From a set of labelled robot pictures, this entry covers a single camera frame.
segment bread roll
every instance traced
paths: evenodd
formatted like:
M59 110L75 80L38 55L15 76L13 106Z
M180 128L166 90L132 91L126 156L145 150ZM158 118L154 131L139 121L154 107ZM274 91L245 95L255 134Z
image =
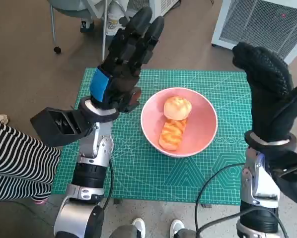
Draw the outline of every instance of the bread roll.
M177 150L183 141L187 119L171 120L167 119L162 133L159 136L159 144L165 150Z
M164 115L168 119L184 120L192 110L191 103L179 96L174 96L166 100L164 104Z

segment white air conditioner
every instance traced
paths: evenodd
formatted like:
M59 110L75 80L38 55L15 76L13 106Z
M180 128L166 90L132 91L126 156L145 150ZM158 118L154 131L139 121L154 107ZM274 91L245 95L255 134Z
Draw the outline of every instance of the white air conditioner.
M164 16L179 0L130 0L127 8L127 15L132 17L142 7L150 6L153 10L151 22L158 16Z
M297 0L223 0L212 44L232 49L241 41L291 63L297 56Z

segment pink bowl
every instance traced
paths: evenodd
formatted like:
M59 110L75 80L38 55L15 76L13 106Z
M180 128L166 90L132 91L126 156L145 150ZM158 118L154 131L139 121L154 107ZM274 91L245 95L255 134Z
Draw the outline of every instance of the pink bowl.
M172 96L182 96L192 104L183 142L176 151L164 150L158 143L166 117L164 103ZM213 105L200 93L187 88L167 88L155 93L145 103L141 113L141 126L147 140L161 153L171 157L188 157L203 151L217 132L217 114Z

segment chair leg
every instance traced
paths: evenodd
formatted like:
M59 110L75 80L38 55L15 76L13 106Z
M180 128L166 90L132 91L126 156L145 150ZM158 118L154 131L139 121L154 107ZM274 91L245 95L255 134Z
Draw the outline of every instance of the chair leg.
M107 29L107 19L108 19L108 0L104 1L104 21L103 21L103 35L102 35L102 61L105 57L105 31Z
M56 40L56 30L55 30L55 15L54 15L54 8L53 6L50 5L50 17L51 17L51 30L53 32L53 39L54 39L54 52L56 54L61 53L60 47L57 45L57 40Z

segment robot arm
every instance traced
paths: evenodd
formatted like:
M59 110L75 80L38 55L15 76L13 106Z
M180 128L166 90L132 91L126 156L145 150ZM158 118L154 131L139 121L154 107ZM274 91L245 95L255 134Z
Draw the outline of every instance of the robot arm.
M57 238L101 236L104 213L98 204L104 196L103 184L111 163L113 121L119 113L131 112L139 105L141 89L135 85L141 66L152 57L164 27L162 17L149 26L151 16L152 10L144 7L124 30L119 29L107 58L93 75L91 95L81 99L77 110L46 108L31 119L41 140L49 146L80 139L73 179L54 226Z
M297 203L297 144L290 133L297 117L297 87L287 65L262 47L239 43L233 64L247 74L252 97L252 130L241 174L240 211L263 207L278 216L280 190ZM240 217L239 237L280 237L278 222L268 211Z

